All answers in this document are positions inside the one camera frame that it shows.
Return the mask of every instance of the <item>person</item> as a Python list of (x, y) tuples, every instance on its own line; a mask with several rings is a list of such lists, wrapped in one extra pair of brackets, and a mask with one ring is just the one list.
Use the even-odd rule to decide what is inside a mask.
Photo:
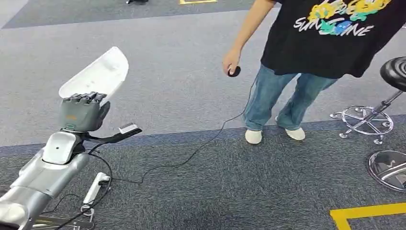
[(224, 73), (235, 71), (245, 43), (277, 2), (282, 6), (244, 112), (251, 144), (261, 142), (273, 106), (298, 74), (293, 96), (275, 119), (288, 136), (303, 140), (302, 119), (320, 92), (344, 74), (360, 78), (406, 23), (406, 0), (255, 0), (223, 59)]

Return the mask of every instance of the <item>white shoe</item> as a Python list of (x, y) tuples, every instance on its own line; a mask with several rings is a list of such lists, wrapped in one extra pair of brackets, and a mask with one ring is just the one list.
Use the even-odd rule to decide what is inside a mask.
[(245, 140), (247, 140), (248, 143), (256, 145), (261, 143), (262, 141), (262, 131), (252, 131), (252, 130), (247, 130), (245, 132)]
[(295, 140), (304, 140), (306, 138), (306, 134), (302, 128), (298, 128), (297, 130), (287, 130), (285, 129), (288, 136)]

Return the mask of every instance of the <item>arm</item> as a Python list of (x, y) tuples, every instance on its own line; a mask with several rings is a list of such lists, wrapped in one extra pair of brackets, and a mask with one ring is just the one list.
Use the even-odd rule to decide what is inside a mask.
[(255, 0), (237, 35), (233, 49), (242, 50), (275, 3), (273, 0)]
[(223, 59), (223, 71), (225, 74), (227, 74), (228, 71), (230, 71), (231, 74), (234, 73), (239, 63), (242, 48), (257, 30), (275, 3), (274, 0), (255, 0), (248, 15), (245, 17), (232, 48)]

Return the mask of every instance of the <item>black t-shirt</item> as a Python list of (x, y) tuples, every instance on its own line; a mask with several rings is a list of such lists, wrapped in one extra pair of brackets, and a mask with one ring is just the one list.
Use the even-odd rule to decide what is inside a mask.
[(261, 62), (277, 75), (359, 78), (406, 23), (406, 0), (276, 1), (282, 6)]

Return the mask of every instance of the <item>stool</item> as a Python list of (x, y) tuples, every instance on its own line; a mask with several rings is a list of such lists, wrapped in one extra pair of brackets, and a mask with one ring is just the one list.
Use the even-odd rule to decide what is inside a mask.
[(387, 188), (406, 193), (406, 154), (379, 151), (367, 160), (368, 173)]
[(406, 57), (397, 57), (387, 61), (381, 67), (380, 74), (385, 82), (399, 91), (376, 107), (351, 106), (342, 112), (331, 114), (331, 118), (338, 118), (340, 115), (342, 121), (349, 128), (347, 131), (340, 133), (341, 138), (347, 138), (350, 132), (355, 131), (369, 136), (377, 136), (374, 143), (382, 145), (383, 136), (393, 129), (394, 123), (392, 119), (383, 111), (403, 92), (406, 92)]

